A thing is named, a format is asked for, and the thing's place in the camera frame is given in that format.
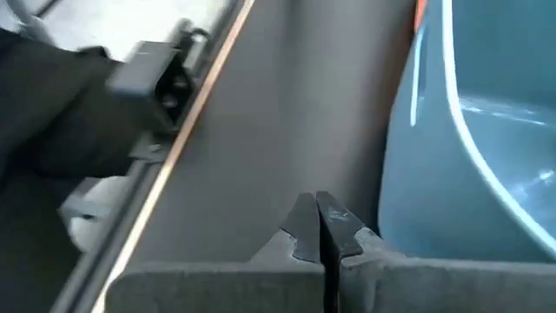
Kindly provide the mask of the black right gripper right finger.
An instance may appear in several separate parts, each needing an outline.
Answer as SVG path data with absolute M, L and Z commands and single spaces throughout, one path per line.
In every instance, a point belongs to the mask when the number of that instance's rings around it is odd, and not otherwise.
M 556 264 L 407 256 L 316 194 L 334 313 L 556 313 Z

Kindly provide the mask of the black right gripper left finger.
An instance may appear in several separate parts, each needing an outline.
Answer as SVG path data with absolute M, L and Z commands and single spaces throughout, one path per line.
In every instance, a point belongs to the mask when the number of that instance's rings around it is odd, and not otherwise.
M 301 193 L 242 263 L 144 263 L 109 287 L 106 313 L 324 313 L 317 202 Z

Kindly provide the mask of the orange plastic bin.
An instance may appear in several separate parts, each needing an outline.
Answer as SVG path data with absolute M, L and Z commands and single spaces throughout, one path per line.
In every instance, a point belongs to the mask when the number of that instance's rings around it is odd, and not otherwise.
M 416 0 L 414 12 L 414 32 L 417 33 L 427 10 L 428 0 Z

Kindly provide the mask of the blue-grey plastic bin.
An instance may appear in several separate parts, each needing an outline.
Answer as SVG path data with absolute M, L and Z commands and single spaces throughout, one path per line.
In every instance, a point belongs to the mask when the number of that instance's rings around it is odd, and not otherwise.
M 556 263 L 556 0 L 428 0 L 378 226 L 410 256 Z

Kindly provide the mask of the black table edge rail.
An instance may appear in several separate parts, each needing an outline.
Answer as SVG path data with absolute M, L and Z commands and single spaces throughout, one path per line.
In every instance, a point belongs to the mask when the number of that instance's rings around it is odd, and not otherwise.
M 83 253 L 49 313 L 103 313 L 110 284 L 122 273 L 187 142 L 213 66 L 220 59 L 245 0 L 224 0 L 209 26 L 188 19 L 162 42 L 140 42 L 107 82 L 108 91 L 130 106 L 146 130 L 130 155 L 128 184 L 93 245 Z

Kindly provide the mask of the white metal bracket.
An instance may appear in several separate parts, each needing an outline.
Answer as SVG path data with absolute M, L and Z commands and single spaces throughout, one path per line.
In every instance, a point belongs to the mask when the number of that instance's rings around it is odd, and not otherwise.
M 65 199 L 58 212 L 71 242 L 81 252 L 92 250 L 127 184 L 125 176 L 87 177 Z

